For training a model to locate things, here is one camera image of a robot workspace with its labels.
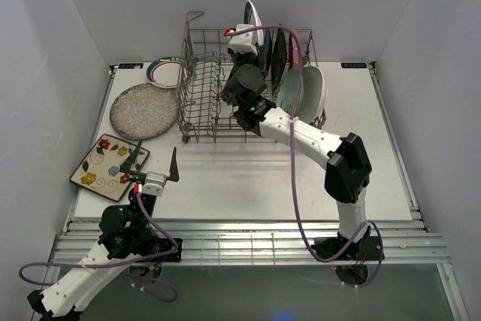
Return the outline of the cream floral square plate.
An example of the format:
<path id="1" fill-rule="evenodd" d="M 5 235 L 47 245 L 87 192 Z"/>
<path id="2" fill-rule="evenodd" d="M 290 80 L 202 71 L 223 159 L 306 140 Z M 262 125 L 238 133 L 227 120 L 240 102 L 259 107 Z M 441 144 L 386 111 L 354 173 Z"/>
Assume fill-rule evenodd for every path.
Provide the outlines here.
<path id="1" fill-rule="evenodd" d="M 130 185 L 128 175 L 120 167 L 135 147 L 136 144 L 103 134 L 83 157 L 70 181 L 110 201 L 120 201 Z"/>

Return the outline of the teal square plate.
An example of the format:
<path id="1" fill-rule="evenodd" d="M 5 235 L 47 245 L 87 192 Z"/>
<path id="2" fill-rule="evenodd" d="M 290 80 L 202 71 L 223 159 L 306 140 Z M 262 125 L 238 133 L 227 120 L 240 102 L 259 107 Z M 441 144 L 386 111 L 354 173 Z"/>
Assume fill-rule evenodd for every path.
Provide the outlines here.
<path id="1" fill-rule="evenodd" d="M 259 66 L 264 74 L 268 74 L 271 67 L 272 39 L 271 32 L 264 30 L 263 45 L 259 48 Z"/>

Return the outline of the black floral square plate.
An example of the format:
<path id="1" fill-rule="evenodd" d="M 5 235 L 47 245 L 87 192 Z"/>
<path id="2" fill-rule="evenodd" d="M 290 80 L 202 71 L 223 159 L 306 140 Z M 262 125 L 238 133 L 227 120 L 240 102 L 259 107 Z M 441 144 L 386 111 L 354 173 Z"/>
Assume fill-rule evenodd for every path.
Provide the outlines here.
<path id="1" fill-rule="evenodd" d="M 284 31 L 277 30 L 271 59 L 271 85 L 272 92 L 276 92 L 282 79 L 285 65 L 287 62 L 287 46 Z"/>

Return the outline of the large teal red rimmed plate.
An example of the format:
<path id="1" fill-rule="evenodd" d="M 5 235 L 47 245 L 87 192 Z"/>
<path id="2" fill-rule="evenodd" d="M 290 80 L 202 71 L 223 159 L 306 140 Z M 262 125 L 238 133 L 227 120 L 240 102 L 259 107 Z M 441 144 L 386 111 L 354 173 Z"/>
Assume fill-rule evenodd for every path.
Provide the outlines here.
<path id="1" fill-rule="evenodd" d="M 262 21 L 260 19 L 260 16 L 259 16 L 257 10 L 256 10 L 256 7 L 253 4 L 253 2 L 250 1 L 250 0 L 246 0 L 246 3 L 244 5 L 243 24 L 250 24 L 254 27 L 262 26 Z M 259 46 L 263 45 L 263 43 L 264 43 L 264 31 L 262 29 L 256 31 L 255 40 L 256 40 L 256 43 Z"/>

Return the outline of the light green floral plate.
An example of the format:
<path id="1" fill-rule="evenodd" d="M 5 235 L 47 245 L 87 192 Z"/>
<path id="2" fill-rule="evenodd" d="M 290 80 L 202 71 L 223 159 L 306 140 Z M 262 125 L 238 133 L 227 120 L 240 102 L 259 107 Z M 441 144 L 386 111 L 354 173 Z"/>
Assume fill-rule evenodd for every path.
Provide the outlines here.
<path id="1" fill-rule="evenodd" d="M 297 110 L 297 108 L 301 105 L 301 100 L 304 94 L 304 86 L 301 85 L 301 91 L 298 96 L 298 102 L 296 107 L 294 107 L 294 100 L 295 94 L 298 88 L 298 78 L 299 78 L 299 69 L 298 68 L 291 68 L 287 71 L 286 75 L 282 79 L 279 92 L 277 93 L 277 100 L 276 105 L 277 107 L 282 108 L 286 113 L 291 113 L 293 109 Z"/>

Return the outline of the white oval plate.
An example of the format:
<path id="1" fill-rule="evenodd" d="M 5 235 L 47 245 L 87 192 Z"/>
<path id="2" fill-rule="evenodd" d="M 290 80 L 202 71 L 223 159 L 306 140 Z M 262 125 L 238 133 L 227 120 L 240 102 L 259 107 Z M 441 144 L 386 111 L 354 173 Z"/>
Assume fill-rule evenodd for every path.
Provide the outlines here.
<path id="1" fill-rule="evenodd" d="M 302 69 L 303 93 L 296 116 L 305 123 L 312 123 L 325 109 L 327 85 L 320 68 L 308 65 Z"/>

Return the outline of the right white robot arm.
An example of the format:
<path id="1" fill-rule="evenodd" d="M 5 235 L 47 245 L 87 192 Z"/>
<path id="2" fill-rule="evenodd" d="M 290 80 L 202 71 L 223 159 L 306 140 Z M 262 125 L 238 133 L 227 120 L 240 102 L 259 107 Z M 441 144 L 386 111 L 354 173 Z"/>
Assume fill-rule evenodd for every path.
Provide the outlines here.
<path id="1" fill-rule="evenodd" d="M 245 131 L 285 144 L 325 170 L 325 191 L 336 201 L 336 238 L 318 240 L 308 250 L 320 262 L 363 256 L 370 236 L 365 196 L 372 166 L 362 139 L 330 134 L 291 117 L 264 98 L 266 83 L 252 53 L 232 56 L 234 65 L 222 90 L 222 100 L 235 106 L 234 118 Z"/>

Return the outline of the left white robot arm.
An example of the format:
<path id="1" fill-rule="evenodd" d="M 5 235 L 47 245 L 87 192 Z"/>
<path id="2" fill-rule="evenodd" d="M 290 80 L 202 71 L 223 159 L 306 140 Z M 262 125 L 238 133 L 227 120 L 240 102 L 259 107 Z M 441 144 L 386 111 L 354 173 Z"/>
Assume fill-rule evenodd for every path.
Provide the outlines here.
<path id="1" fill-rule="evenodd" d="M 181 260 L 182 240 L 173 238 L 153 218 L 158 198 L 167 183 L 180 179 L 177 157 L 171 157 L 168 174 L 140 172 L 133 168 L 141 146 L 121 164 L 128 182 L 129 203 L 106 207 L 101 234 L 90 251 L 53 283 L 39 283 L 27 301 L 42 320 L 78 320 L 91 300 L 133 263 L 149 262 L 156 269 L 164 262 Z"/>

